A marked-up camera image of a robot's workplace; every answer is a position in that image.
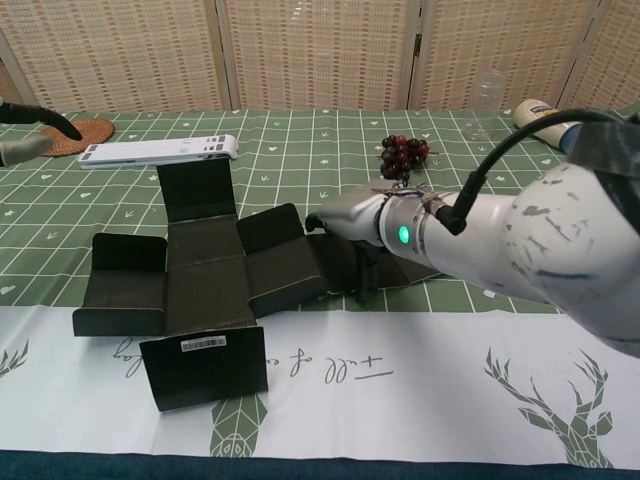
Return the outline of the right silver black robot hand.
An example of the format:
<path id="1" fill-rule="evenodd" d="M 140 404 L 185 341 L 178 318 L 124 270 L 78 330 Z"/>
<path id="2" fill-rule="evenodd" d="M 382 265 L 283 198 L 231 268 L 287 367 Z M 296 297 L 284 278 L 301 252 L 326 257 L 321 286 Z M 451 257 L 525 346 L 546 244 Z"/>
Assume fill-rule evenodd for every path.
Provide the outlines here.
<path id="1" fill-rule="evenodd" d="M 348 241 L 355 252 L 359 285 L 359 303 L 370 301 L 378 291 L 378 257 L 384 250 L 379 233 L 379 216 L 385 196 L 370 187 L 340 194 L 308 214 L 304 221 L 307 232 L 322 228 Z"/>

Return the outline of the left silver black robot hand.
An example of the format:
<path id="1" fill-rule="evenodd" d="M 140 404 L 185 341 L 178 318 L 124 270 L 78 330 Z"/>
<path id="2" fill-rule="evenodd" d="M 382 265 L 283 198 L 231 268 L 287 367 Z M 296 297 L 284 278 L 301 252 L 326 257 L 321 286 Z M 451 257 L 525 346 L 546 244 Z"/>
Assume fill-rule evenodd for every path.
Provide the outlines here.
<path id="1" fill-rule="evenodd" d="M 67 138 L 81 141 L 81 132 L 63 115 L 37 105 L 11 103 L 1 98 L 2 124 L 42 123 L 53 127 Z M 35 159 L 53 146 L 53 140 L 42 134 L 24 140 L 1 142 L 1 167 L 9 168 Z"/>

